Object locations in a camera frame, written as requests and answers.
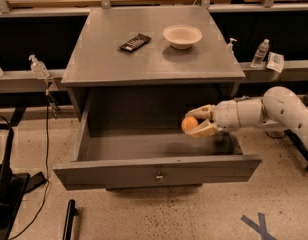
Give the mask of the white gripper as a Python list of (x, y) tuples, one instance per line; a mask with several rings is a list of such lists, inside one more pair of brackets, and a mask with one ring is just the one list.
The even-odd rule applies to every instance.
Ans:
[(238, 105), (234, 100), (222, 101), (216, 106), (208, 104), (192, 109), (185, 114), (186, 117), (204, 119), (197, 127), (185, 132), (190, 137), (208, 137), (222, 131), (234, 131), (240, 127)]

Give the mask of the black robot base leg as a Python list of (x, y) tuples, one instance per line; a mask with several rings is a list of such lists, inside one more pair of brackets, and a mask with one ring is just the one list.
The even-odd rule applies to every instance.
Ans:
[(296, 134), (294, 134), (291, 130), (285, 130), (285, 134), (292, 141), (294, 146), (298, 149), (298, 151), (301, 153), (303, 158), (308, 163), (308, 149), (305, 147), (305, 145), (302, 143), (299, 137)]

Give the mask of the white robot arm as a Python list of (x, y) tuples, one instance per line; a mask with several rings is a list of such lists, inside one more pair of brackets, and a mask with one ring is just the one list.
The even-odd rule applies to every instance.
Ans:
[(276, 86), (260, 98), (236, 98), (188, 111), (181, 123), (191, 137), (212, 136), (245, 127), (289, 129), (308, 150), (308, 108), (290, 89)]

